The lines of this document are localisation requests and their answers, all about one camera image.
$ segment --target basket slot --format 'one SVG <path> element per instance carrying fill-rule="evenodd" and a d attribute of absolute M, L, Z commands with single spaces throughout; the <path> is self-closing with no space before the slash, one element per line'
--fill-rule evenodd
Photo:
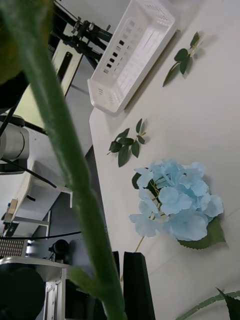
<path fill-rule="evenodd" d="M 170 21 L 169 18 L 164 14 L 160 7 L 160 4 L 153 1 L 146 1 L 144 2 L 144 6 L 148 11 L 151 12 L 151 15 L 154 15 L 156 17 L 156 21 L 159 24 L 167 27 L 171 26 L 172 21 Z"/>

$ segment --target white table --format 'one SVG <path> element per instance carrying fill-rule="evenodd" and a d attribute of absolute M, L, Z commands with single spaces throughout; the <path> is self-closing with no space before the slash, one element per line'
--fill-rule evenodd
<path fill-rule="evenodd" d="M 139 213 L 140 199 L 131 184 L 134 168 L 162 158 L 198 161 L 206 166 L 211 193 L 223 201 L 226 245 L 188 249 L 164 233 L 142 242 L 157 320 L 176 319 L 216 295 L 216 287 L 240 290 L 240 2 L 173 4 L 182 13 L 179 40 L 168 46 L 119 117 L 94 109 L 90 118 L 107 228 L 121 263 L 124 251 L 133 252 L 141 239 L 129 220 Z M 189 75 L 179 74 L 162 88 L 175 54 L 188 47 L 196 31 L 204 34 L 203 43 Z M 140 118 L 147 121 L 147 144 L 138 159 L 118 168 L 117 158 L 106 156 L 110 142 L 128 127 L 128 136 L 134 137 Z M 191 319 L 226 320 L 228 311 L 218 302 Z"/>

